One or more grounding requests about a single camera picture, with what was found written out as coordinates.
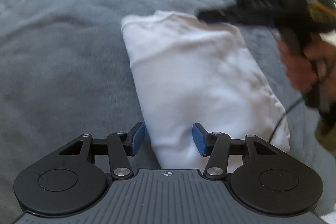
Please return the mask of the person right hand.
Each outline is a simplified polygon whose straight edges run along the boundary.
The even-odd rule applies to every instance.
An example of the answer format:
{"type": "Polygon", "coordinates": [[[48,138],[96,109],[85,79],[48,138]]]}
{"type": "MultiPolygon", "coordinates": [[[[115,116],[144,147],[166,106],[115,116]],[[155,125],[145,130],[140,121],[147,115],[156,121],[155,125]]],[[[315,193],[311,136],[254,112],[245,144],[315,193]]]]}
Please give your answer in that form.
{"type": "Polygon", "coordinates": [[[311,61],[324,59],[326,66],[332,67],[326,83],[329,97],[335,100],[335,46],[325,42],[318,34],[311,35],[312,43],[305,48],[303,55],[291,53],[286,42],[279,40],[278,48],[281,61],[286,67],[286,75],[294,90],[305,94],[312,89],[318,79],[314,72],[311,61]]]}

